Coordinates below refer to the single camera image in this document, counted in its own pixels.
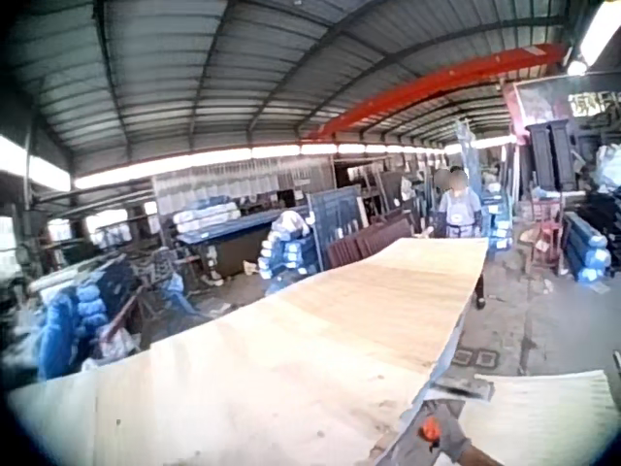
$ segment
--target red overhead crane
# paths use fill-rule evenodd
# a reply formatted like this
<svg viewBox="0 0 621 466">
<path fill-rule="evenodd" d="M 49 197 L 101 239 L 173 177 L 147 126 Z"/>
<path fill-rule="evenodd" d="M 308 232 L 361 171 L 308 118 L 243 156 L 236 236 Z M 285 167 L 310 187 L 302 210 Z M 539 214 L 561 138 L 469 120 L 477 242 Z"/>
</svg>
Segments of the red overhead crane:
<svg viewBox="0 0 621 466">
<path fill-rule="evenodd" d="M 345 131 L 364 118 L 401 109 L 441 90 L 485 81 L 502 73 L 559 63 L 566 52 L 567 47 L 564 45 L 539 44 L 465 61 L 382 92 L 344 114 L 332 118 L 317 131 L 310 133 L 309 137 L 318 140 L 329 139 L 333 134 Z"/>
</svg>

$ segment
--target pants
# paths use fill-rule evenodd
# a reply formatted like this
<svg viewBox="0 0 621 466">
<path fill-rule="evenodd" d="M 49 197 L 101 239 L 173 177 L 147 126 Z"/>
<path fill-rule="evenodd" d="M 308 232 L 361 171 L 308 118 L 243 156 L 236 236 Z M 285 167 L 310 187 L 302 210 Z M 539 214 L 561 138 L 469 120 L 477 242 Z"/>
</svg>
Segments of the pants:
<svg viewBox="0 0 621 466">
<path fill-rule="evenodd" d="M 483 274 L 481 274 L 476 281 L 476 285 L 474 286 L 474 294 L 476 295 L 476 299 L 485 298 L 485 291 L 483 290 Z"/>
</svg>

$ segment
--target glove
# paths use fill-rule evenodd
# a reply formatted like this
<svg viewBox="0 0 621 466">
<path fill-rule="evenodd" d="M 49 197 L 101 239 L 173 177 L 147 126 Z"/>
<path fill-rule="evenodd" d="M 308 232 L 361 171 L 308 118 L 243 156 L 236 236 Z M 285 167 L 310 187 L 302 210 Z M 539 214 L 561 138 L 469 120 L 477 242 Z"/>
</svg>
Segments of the glove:
<svg viewBox="0 0 621 466">
<path fill-rule="evenodd" d="M 464 435 L 457 419 L 450 413 L 446 405 L 440 405 L 433 414 L 440 424 L 440 451 L 456 463 L 462 453 L 472 444 L 472 440 Z"/>
</svg>

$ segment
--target orange tool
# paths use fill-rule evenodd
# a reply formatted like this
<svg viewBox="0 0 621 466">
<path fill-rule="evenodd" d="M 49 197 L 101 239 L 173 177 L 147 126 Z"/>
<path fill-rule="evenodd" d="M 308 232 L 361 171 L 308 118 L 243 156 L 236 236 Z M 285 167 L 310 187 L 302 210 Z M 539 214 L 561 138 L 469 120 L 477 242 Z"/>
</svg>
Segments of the orange tool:
<svg viewBox="0 0 621 466">
<path fill-rule="evenodd" d="M 435 417 L 429 416 L 425 419 L 425 422 L 423 422 L 423 425 L 420 428 L 419 434 L 424 440 L 431 442 L 429 451 L 440 445 L 440 423 Z"/>
</svg>

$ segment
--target metal roof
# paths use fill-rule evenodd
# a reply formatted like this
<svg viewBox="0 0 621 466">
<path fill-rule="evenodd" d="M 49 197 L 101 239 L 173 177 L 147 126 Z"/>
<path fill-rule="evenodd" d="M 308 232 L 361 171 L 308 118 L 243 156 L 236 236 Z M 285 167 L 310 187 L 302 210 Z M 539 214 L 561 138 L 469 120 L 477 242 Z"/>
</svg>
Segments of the metal roof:
<svg viewBox="0 0 621 466">
<path fill-rule="evenodd" d="M 580 2 L 33 0 L 10 31 L 5 61 L 85 173 L 294 141 L 442 67 L 567 40 L 571 3 Z M 486 127 L 506 125 L 507 115 L 499 89 L 482 84 L 356 129 L 440 142 L 456 117 Z"/>
</svg>

